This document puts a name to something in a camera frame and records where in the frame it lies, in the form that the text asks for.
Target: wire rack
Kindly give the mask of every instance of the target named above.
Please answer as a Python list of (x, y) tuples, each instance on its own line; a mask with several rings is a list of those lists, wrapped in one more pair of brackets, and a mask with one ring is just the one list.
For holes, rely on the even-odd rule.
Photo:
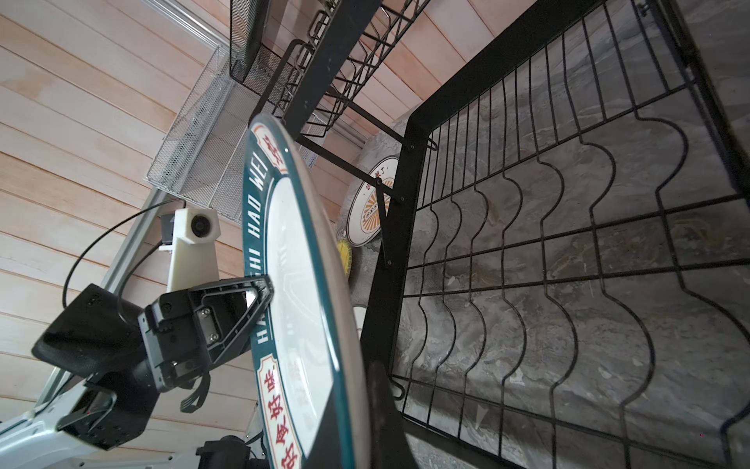
[[(327, 92), (315, 109), (317, 117), (307, 123), (308, 129), (302, 132), (305, 136), (321, 137), (333, 127), (336, 120), (359, 93), (359, 90), (372, 77), (396, 43), (416, 21), (417, 16), (425, 9), (428, 2), (429, 0), (384, 2), (334, 78), (332, 87), (335, 91)], [(290, 65), (292, 71), (284, 75), (285, 80), (279, 79), (279, 83), (286, 91), (279, 101), (275, 101), (277, 102), (277, 109), (274, 110), (276, 116), (284, 114), (294, 97), (307, 66), (335, 14), (338, 3), (338, 0), (326, 2), (324, 9), (316, 13), (308, 28), (307, 43), (295, 46), (297, 51), (293, 53)], [(397, 8), (391, 8), (386, 3), (397, 5)]]
[(673, 6), (598, 2), (431, 132), (405, 419), (511, 467), (750, 464), (750, 215)]
[[(240, 222), (248, 118), (279, 61), (262, 47), (247, 71), (244, 86), (236, 86), (229, 73), (230, 52), (218, 47), (165, 136), (146, 175), (148, 182)], [(273, 108), (269, 101), (264, 111)], [(323, 140), (316, 142), (322, 145)], [(312, 168), (317, 155), (301, 146), (298, 149)]]

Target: marble surface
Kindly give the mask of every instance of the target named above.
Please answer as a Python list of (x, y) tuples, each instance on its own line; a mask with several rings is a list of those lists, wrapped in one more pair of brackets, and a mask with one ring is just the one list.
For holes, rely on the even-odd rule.
[[(750, 3), (680, 6), (747, 146)], [(640, 19), (647, 44), (631, 2), (607, 10), (627, 82), (599, 8), (588, 41), (580, 23), (565, 33), (565, 64), (558, 38), (436, 130), (406, 280), (419, 296), (403, 301), (393, 372), (420, 382), (406, 413), (524, 467), (552, 467), (553, 452), (557, 467), (625, 467), (620, 442), (548, 417), (724, 464), (719, 429), (750, 401), (750, 345), (732, 321), (750, 326), (750, 267), (658, 269), (750, 257), (750, 213), (729, 201), (669, 214), (666, 228), (660, 217), (599, 228), (594, 240), (592, 219), (658, 211), (657, 189), (666, 209), (734, 192), (653, 15)], [(632, 100), (638, 119), (613, 119)], [(581, 141), (578, 126), (595, 128)], [(397, 153), (379, 134), (362, 162)], [(354, 303), (366, 304), (379, 239), (355, 252)], [(598, 279), (642, 269), (655, 270)], [(544, 285), (545, 271), (569, 280)], [(735, 467), (749, 466), (748, 420), (728, 435)], [(695, 467), (629, 453), (632, 467)]]

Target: plate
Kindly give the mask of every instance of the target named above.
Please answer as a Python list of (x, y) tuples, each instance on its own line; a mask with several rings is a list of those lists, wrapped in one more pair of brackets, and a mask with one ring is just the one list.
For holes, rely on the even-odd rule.
[(370, 426), (362, 352), (339, 250), (305, 162), (272, 116), (250, 124), (245, 155), (246, 275), (274, 296), (250, 335), (272, 467), (301, 467), (332, 396), (341, 464), (368, 467)]
[[(398, 158), (389, 156), (375, 165), (370, 171), (370, 176), (381, 178), (383, 184), (392, 188), (397, 167)], [(385, 201), (385, 212), (388, 213), (391, 197), (384, 194), (383, 199)], [(378, 213), (375, 187), (362, 182), (354, 200), (352, 200), (349, 216), (346, 218), (346, 236), (352, 246), (358, 247), (369, 243), (379, 231), (380, 213)]]

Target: black metal dish rack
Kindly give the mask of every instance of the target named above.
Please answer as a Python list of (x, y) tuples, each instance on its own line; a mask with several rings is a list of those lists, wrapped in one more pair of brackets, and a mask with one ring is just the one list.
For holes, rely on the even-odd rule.
[[(625, 30), (635, 33), (625, 36)], [(638, 64), (649, 64), (646, 75), (635, 73), (637, 61), (628, 55), (632, 47), (626, 52), (634, 41), (640, 44)], [(581, 74), (588, 80), (581, 81)], [(639, 147), (637, 140), (647, 145)], [(648, 151), (655, 159), (633, 166), (638, 154)], [(570, 155), (600, 159), (591, 164)], [(750, 258), (731, 236), (728, 245), (717, 248), (710, 240), (701, 244), (684, 236), (678, 225), (688, 215), (715, 209), (725, 218), (737, 217), (732, 234), (746, 236), (740, 218), (747, 214), (748, 171), (747, 155), (674, 0), (538, 0), (409, 118), (393, 187), (403, 201), (391, 204), (383, 222), (385, 251), (361, 335), (365, 366), (388, 364), (392, 379), (403, 387), (397, 407), (412, 426), (432, 431), (441, 446), (470, 449), (495, 463), (557, 467), (563, 459), (575, 459), (568, 454), (571, 448), (586, 452), (578, 446), (599, 446), (586, 456), (590, 460), (582, 460), (583, 467), (607, 461), (612, 465), (606, 467), (628, 468), (746, 464), (730, 433), (750, 413), (741, 377), (750, 365), (748, 318), (738, 304), (716, 299), (720, 292), (707, 285), (713, 272), (750, 265)], [(503, 209), (502, 216), (488, 215)], [(503, 228), (483, 238), (491, 222)], [(578, 261), (583, 269), (553, 270), (555, 242), (579, 242), (575, 236), (589, 237), (585, 259)], [(463, 250), (457, 239), (463, 239)], [(636, 245), (623, 249), (629, 239)], [(499, 276), (477, 275), (490, 267)], [(620, 279), (635, 283), (626, 291)], [(672, 360), (672, 354), (660, 342), (658, 316), (647, 305), (659, 297), (648, 285), (663, 281), (672, 282), (684, 298), (672, 308), (690, 304), (700, 314), (712, 314), (710, 323), (720, 323), (725, 333), (723, 345), (733, 365), (717, 358), (715, 366), (721, 372), (730, 366), (726, 373), (737, 382), (713, 386), (714, 393), (701, 398), (725, 401), (718, 425), (653, 424), (650, 434), (634, 416), (650, 386), (660, 386), (654, 382), (670, 372), (664, 356)], [(590, 291), (598, 302), (589, 300), (583, 316), (574, 303), (561, 299), (563, 287)], [(639, 295), (633, 288), (643, 290)], [(742, 291), (735, 284), (721, 288)], [(519, 299), (523, 289), (538, 290)], [(639, 296), (648, 301), (638, 301)], [(505, 316), (493, 312), (500, 309)], [(689, 317), (692, 311), (685, 306), (681, 313)], [(492, 314), (499, 326), (490, 331)], [(610, 409), (614, 424), (576, 422), (561, 405), (561, 394), (575, 394), (569, 384), (581, 378), (591, 354), (606, 355), (596, 352), (604, 342), (586, 337), (591, 331), (582, 324), (613, 315), (620, 315), (625, 345), (639, 342), (631, 356), (627, 347), (622, 351), (640, 368)], [(554, 337), (539, 332), (550, 323)], [(674, 324), (677, 334), (680, 322)], [(430, 335), (435, 328), (447, 333)], [(504, 329), (510, 331), (504, 332), (505, 342), (491, 344), (491, 333)], [(455, 359), (471, 347), (473, 359)], [(489, 356), (497, 358), (498, 350), (509, 348), (514, 362), (498, 367), (496, 389), (472, 386), (472, 370), (487, 368)], [(524, 360), (536, 360), (538, 368), (556, 365), (556, 371), (541, 380), (538, 395), (516, 389), (509, 403), (509, 380), (527, 366)], [(611, 377), (601, 367), (599, 372)], [(589, 404), (596, 406), (596, 400)], [(478, 405), (493, 414), (487, 420), (496, 427), (485, 432), (492, 444), (467, 438), (467, 408)], [(672, 405), (677, 413), (697, 412), (680, 409), (678, 398)], [(523, 425), (512, 424), (519, 418)], [(527, 425), (543, 427), (537, 434), (547, 440), (537, 442), (542, 456), (521, 462), (503, 447), (519, 438), (513, 431)], [(670, 432), (679, 435), (677, 442)], [(571, 439), (579, 443), (561, 444)]]
[[(246, 4), (232, 3), (233, 35)], [(402, 389), (407, 432), (488, 467), (748, 464), (736, 282), (750, 278), (750, 165), (676, 2), (538, 0), (403, 137), (351, 102), (367, 61), (352, 77), (320, 68), (351, 62), (379, 2), (354, 4), (332, 3), (274, 61), (253, 116), (274, 106), (298, 143), (375, 185), (379, 207), (394, 201), (361, 345), (365, 369), (385, 363)], [(240, 44), (260, 43), (242, 21)], [(257, 92), (237, 50), (233, 77)], [(393, 188), (306, 138), (324, 95), (402, 144)], [(735, 283), (716, 274), (728, 269)], [(701, 333), (721, 353), (698, 357)]]

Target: black mesh basket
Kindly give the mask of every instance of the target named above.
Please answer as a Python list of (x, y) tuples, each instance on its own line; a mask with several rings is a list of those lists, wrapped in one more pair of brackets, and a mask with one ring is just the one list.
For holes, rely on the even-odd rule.
[[(232, 0), (229, 4), (229, 75), (238, 83), (245, 83), (261, 50), (270, 5), (269, 0)], [(266, 54), (259, 59), (263, 63), (268, 58)]]
[(691, 33), (743, 126), (749, 17), (538, 0), (411, 115), (361, 336), (409, 425), (508, 467), (750, 465), (748, 157)]

